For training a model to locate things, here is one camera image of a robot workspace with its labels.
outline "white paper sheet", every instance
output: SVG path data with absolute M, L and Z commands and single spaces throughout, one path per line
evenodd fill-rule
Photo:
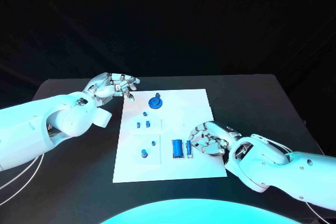
M 156 93 L 160 93 L 163 100 L 160 109 L 149 107 Z M 131 94 L 136 101 L 131 103 L 126 100 L 123 107 L 114 183 L 227 177 L 222 157 L 209 157 L 195 148 L 193 158 L 186 157 L 186 140 L 192 129 L 214 120 L 205 89 L 140 91 Z M 172 157 L 173 139 L 183 141 L 185 158 Z M 149 153 L 147 158 L 141 158 L 141 149 Z

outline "white robotic arm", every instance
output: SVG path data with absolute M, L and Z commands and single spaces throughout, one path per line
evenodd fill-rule
M 264 192 L 276 186 L 297 200 L 336 210 L 335 157 L 293 152 L 255 134 L 241 137 L 216 121 L 196 126 L 189 139 L 192 146 L 209 156 L 222 156 L 225 149 L 229 150 L 225 168 L 254 191 Z
M 0 171 L 48 152 L 66 139 L 82 135 L 94 123 L 105 127 L 113 114 L 98 108 L 124 96 L 134 101 L 140 80 L 124 74 L 103 73 L 82 92 L 58 95 L 0 110 Z

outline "white cable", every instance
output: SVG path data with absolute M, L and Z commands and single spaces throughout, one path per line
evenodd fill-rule
M 36 172 L 38 172 L 38 170 L 39 170 L 41 163 L 39 163 L 39 165 L 38 165 L 36 171 L 35 171 L 35 173 L 33 173 L 33 175 L 32 175 L 29 181 L 26 182 L 26 184 L 23 185 L 23 187 L 20 188 L 20 190 L 15 193 L 15 195 L 0 204 L 0 206 L 16 196 L 16 194 L 17 194 L 17 193 L 22 191 L 22 189 L 26 187 L 28 183 L 30 182 L 30 180 L 32 180 L 32 178 L 33 178 L 33 176 L 35 176 L 35 174 L 36 174 Z
M 30 168 L 30 166 L 33 165 L 33 163 L 38 160 L 38 157 L 33 159 L 33 162 L 30 163 L 30 165 L 26 167 L 26 169 L 23 170 L 23 172 L 0 187 L 0 190 L 20 177 L 20 175 L 26 172 L 26 170 Z
M 317 215 L 317 217 L 322 219 L 322 221 L 326 223 L 326 224 L 330 224 L 323 218 L 322 216 L 316 213 L 316 211 L 313 210 L 313 208 L 310 207 L 310 204 L 306 202 L 309 208 L 312 209 L 313 213 Z

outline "glowing cyan surface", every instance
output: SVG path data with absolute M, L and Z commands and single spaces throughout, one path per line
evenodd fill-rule
M 150 203 L 130 209 L 104 222 L 104 224 L 114 223 L 299 224 L 290 218 L 261 208 L 206 199 L 177 199 Z

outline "black table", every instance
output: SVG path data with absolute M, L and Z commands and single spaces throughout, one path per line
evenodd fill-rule
M 205 88 L 216 121 L 228 123 L 245 136 L 257 133 L 294 151 L 320 154 L 273 75 L 144 77 L 140 80 L 139 91 Z M 88 81 L 90 79 L 45 81 L 35 100 L 81 91 Z M 306 204 L 280 189 L 270 187 L 264 193 L 257 193 L 229 172 L 227 178 L 114 184 L 123 98 L 114 98 L 103 108 L 113 113 L 107 128 L 92 125 L 82 136 L 66 140 L 46 153 L 29 185 L 0 206 L 2 222 L 100 223 L 140 205 L 180 198 L 238 202 L 297 220 L 314 217 Z M 13 178 L 26 165 L 10 169 L 15 172 L 0 172 L 0 177 Z M 33 171 L 35 168 L 26 172 L 6 194 L 2 191 L 2 201 L 25 184 Z M 323 217 L 336 216 L 336 212 L 313 207 Z

